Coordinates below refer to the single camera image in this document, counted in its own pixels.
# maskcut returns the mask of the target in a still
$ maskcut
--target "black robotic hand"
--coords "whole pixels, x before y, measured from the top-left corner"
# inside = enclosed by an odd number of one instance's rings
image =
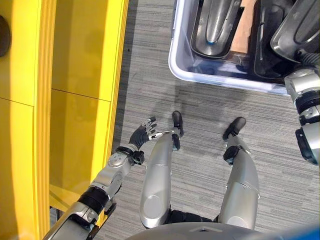
[[[154,129],[154,127],[157,126],[157,124],[154,123],[155,121],[156,117],[153,116],[147,119],[146,122],[142,123],[131,135],[129,144],[135,145],[139,150],[143,144],[150,140],[149,135],[156,132]]]

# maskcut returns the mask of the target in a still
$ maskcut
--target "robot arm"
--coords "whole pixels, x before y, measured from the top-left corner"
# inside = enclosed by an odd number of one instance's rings
[[[304,67],[288,75],[284,81],[287,93],[299,113],[301,128],[295,131],[304,159],[318,165],[320,159],[320,78],[319,54],[302,57]]]
[[[123,178],[135,164],[144,162],[141,146],[149,141],[156,124],[151,117],[132,134],[129,144],[120,146],[88,189],[71,205],[43,238],[44,240],[91,240],[99,231],[95,225],[106,204],[119,191]]]

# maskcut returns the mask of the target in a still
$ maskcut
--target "yellow wall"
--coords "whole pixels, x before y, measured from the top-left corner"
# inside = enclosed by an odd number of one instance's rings
[[[49,120],[55,0],[2,0],[11,31],[0,57],[0,239],[49,225]]]
[[[128,0],[57,0],[50,205],[62,211],[111,154],[127,9]]]

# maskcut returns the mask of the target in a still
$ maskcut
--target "white storage bin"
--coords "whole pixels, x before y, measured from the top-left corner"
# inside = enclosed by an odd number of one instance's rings
[[[172,74],[185,81],[286,95],[286,87],[282,84],[259,81],[232,61],[203,58],[191,50],[190,39],[198,5],[199,0],[176,1],[168,58]]]

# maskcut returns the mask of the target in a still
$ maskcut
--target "silver robot leg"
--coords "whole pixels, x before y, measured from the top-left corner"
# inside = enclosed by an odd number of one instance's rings
[[[236,135],[227,140],[224,159],[232,165],[218,222],[254,229],[259,199],[259,180],[246,144]]]
[[[162,225],[170,209],[171,132],[163,134],[156,142],[147,165],[140,201],[140,219],[147,228]]]

